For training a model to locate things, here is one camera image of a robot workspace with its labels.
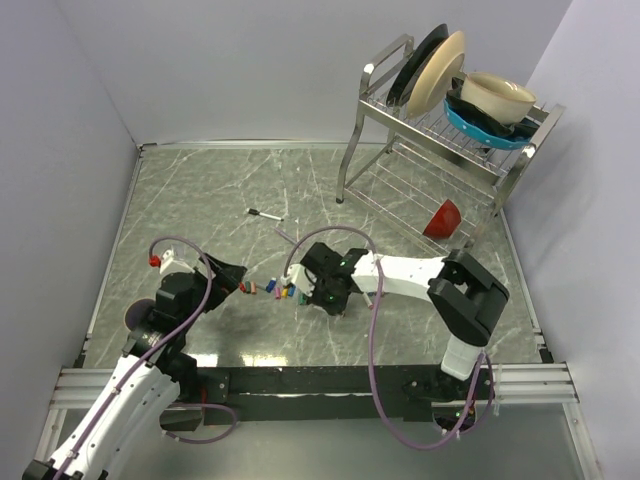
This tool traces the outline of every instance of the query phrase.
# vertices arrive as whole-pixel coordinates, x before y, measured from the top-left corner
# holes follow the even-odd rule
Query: cream bowl
[[[536,96],[531,90],[484,72],[467,75],[460,98],[504,125],[521,121],[536,103]]]

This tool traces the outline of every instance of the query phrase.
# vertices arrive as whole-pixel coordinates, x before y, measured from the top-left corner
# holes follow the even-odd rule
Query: black plate
[[[429,35],[418,45],[409,57],[407,63],[402,67],[396,77],[389,93],[387,94],[387,106],[400,107],[409,101],[413,87],[420,74],[427,66],[429,60],[438,49],[440,44],[449,38],[447,24],[443,23],[434,28]]]

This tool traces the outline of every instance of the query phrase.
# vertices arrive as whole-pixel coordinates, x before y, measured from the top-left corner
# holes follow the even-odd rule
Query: dish rack
[[[564,107],[532,107],[527,116],[539,127],[526,146],[512,151],[489,148],[454,128],[447,121],[443,102],[422,117],[408,119],[406,105],[386,105],[385,87],[407,62],[413,45],[413,37],[402,35],[364,67],[356,124],[338,171],[336,201],[343,203],[345,195],[356,200],[430,253],[471,249],[500,213]],[[378,67],[403,48],[402,59],[372,83]],[[464,81],[463,72],[457,76]],[[347,180],[365,117],[389,129],[387,143]],[[462,223],[448,239],[424,236],[424,226],[451,197],[460,209]]]

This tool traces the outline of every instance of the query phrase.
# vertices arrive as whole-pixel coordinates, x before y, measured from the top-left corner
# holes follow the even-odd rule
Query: blue bowl
[[[464,133],[467,137],[486,145],[489,148],[497,148],[499,150],[517,150],[531,143],[530,138],[522,137],[494,137],[484,130],[467,123],[460,115],[451,110],[449,102],[444,100],[444,111],[447,115],[449,123]]]

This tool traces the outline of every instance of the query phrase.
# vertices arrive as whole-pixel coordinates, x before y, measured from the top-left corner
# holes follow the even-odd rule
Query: cable
[[[184,237],[180,237],[180,236],[177,236],[177,235],[166,235],[166,236],[163,236],[163,237],[158,237],[158,238],[156,238],[155,240],[153,240],[151,242],[151,245],[149,246],[149,258],[151,258],[153,256],[154,247],[158,243],[163,242],[165,240],[173,240],[173,241],[184,243],[185,245],[188,245],[189,247],[191,247],[192,249],[194,249],[196,251],[196,253],[198,254],[200,259],[204,263],[204,266],[206,267],[206,270],[207,270],[207,287],[205,289],[204,296],[202,297],[202,300],[200,301],[200,304],[198,305],[198,307],[193,311],[193,313],[182,324],[180,324],[179,327],[177,327],[175,330],[173,330],[169,335],[167,335],[162,340],[160,340],[153,348],[151,348],[144,355],[142,355],[140,357],[140,359],[136,363],[134,363],[133,366],[122,376],[122,378],[116,384],[116,386],[114,387],[112,392],[109,394],[109,396],[105,399],[105,401],[102,403],[102,405],[100,405],[100,407],[96,411],[96,413],[93,416],[93,418],[89,421],[89,423],[87,424],[87,427],[78,436],[78,440],[76,441],[76,443],[71,448],[71,451],[69,452],[69,455],[67,456],[67,458],[64,459],[64,461],[62,462],[60,468],[58,468],[58,471],[53,476],[52,480],[60,480],[60,478],[62,477],[63,473],[67,470],[67,468],[69,468],[69,465],[71,465],[71,462],[73,461],[75,455],[77,455],[77,453],[80,450],[80,448],[82,447],[82,445],[85,444],[85,442],[89,438],[89,435],[91,434],[91,432],[93,431],[95,426],[98,424],[98,422],[100,421],[100,419],[102,418],[104,413],[109,408],[109,405],[111,405],[113,400],[116,398],[117,392],[119,392],[122,389],[124,384],[131,377],[131,375],[133,375],[133,373],[139,367],[144,365],[144,363],[147,361],[147,359],[149,359],[154,353],[156,353],[159,349],[161,349],[168,342],[173,340],[184,329],[189,328],[193,324],[193,322],[196,321],[198,316],[202,313],[202,311],[204,310],[204,307],[207,304],[207,301],[209,300],[209,295],[211,294],[211,287],[212,287],[212,284],[213,284],[213,271],[211,270],[211,265],[209,264],[208,257],[200,249],[200,247],[198,247],[191,240],[188,240],[188,239],[186,239]],[[235,428],[235,425],[236,425],[235,422],[232,423],[232,428],[230,428],[228,433],[225,432],[226,435],[231,433],[231,430],[233,428]]]
[[[282,229],[280,229],[278,227],[273,227],[273,229],[276,231],[276,233],[278,235],[280,235],[282,238],[284,238],[287,242],[289,242],[292,245],[295,245],[296,241],[287,232],[283,231]]]
[[[476,423],[474,423],[469,428],[467,428],[464,432],[461,432],[461,433],[469,433],[473,429],[475,429],[478,425],[480,425],[482,422],[485,421],[485,419],[489,416],[491,405],[493,404],[493,400],[495,399],[495,396],[496,396],[495,385],[493,383],[493,364],[491,363],[491,359],[489,358],[489,355],[485,354],[484,361],[487,362],[487,370],[489,371],[489,399],[487,400],[487,404],[484,407],[482,415],[480,415],[480,418],[476,421]]]
[[[227,412],[229,415],[231,415],[231,425],[229,426],[229,428],[227,428],[224,432],[222,432],[217,437],[213,437],[213,438],[207,438],[204,440],[194,440],[191,438],[179,437],[173,432],[165,431],[165,434],[167,435],[167,437],[173,438],[174,440],[177,440],[181,443],[188,443],[191,445],[206,445],[209,443],[217,442],[218,440],[222,440],[223,438],[228,437],[238,424],[238,416],[236,415],[235,410],[233,410],[233,408],[227,407],[226,405],[218,405],[216,403],[173,403],[171,404],[171,406],[184,407],[184,408],[188,408],[188,407],[213,408],[216,410],[222,410],[224,412]]]
[[[361,230],[358,230],[357,228],[354,227],[349,227],[346,225],[335,225],[335,226],[328,226],[328,227],[322,227],[319,228],[318,230],[314,230],[308,234],[306,234],[304,237],[302,237],[300,240],[298,240],[295,245],[293,246],[293,248],[291,249],[291,252],[289,253],[289,256],[287,257],[287,260],[285,262],[284,265],[284,275],[287,274],[287,271],[289,270],[289,265],[291,264],[291,260],[293,259],[293,255],[296,253],[296,251],[300,248],[300,246],[306,242],[309,238],[311,238],[314,235],[317,235],[319,233],[322,232],[327,232],[327,231],[331,231],[331,230],[344,230],[347,232],[352,232],[352,233],[356,233],[362,237],[364,237],[367,240],[367,243],[369,244],[369,248],[371,249],[371,252],[375,255],[376,254],[376,246],[373,243],[373,240],[371,239],[371,237],[369,237],[369,235],[367,235],[366,233],[364,233]],[[424,445],[424,444],[419,444],[419,443],[415,443],[412,440],[409,440],[408,438],[406,438],[394,425],[393,423],[391,423],[391,420],[389,419],[389,417],[387,417],[386,413],[384,412],[384,408],[382,406],[382,402],[380,401],[380,395],[378,393],[378,386],[377,386],[377,381],[376,381],[376,373],[375,373],[375,363],[374,363],[374,334],[375,334],[375,329],[376,329],[376,322],[378,320],[378,310],[380,309],[380,298],[382,297],[382,290],[383,290],[383,282],[384,282],[384,272],[382,271],[382,266],[380,265],[380,261],[378,259],[376,259],[376,268],[378,270],[378,288],[376,290],[376,296],[375,296],[375,300],[374,300],[374,306],[373,306],[373,313],[371,315],[371,325],[369,327],[369,354],[368,354],[368,365],[367,365],[367,370],[369,373],[369,384],[371,386],[371,395],[373,397],[373,403],[376,407],[376,410],[378,412],[378,415],[380,416],[380,419],[382,420],[382,423],[387,427],[387,429],[391,432],[391,434],[396,437],[396,439],[402,443],[403,445],[406,445],[407,447],[413,448],[415,450],[422,450],[422,451],[428,451],[428,450],[435,450],[443,445],[445,445],[446,443],[448,443],[449,441],[451,441],[454,437],[457,436],[460,427],[462,426],[463,422],[465,421],[465,419],[467,418],[467,415],[469,414],[469,408],[471,407],[472,403],[473,403],[473,395],[476,389],[476,384],[478,383],[478,377],[480,375],[480,367],[482,365],[483,360],[487,361],[487,365],[489,367],[489,378],[490,378],[490,388],[491,388],[491,393],[489,395],[489,402],[491,402],[493,400],[493,373],[491,371],[491,361],[489,360],[489,357],[484,354],[481,353],[480,355],[478,355],[478,360],[476,361],[476,366],[474,368],[473,371],[473,376],[471,377],[471,385],[469,386],[469,392],[467,393],[467,398],[464,404],[464,408],[462,411],[462,414],[460,415],[460,418],[458,419],[458,421],[456,422],[455,426],[453,427],[453,429],[444,437],[442,437],[441,440],[439,440],[436,443],[433,444],[428,444],[428,445]],[[480,418],[479,422],[485,417],[486,412],[488,412],[489,409],[485,409],[485,411],[482,414],[482,417]]]

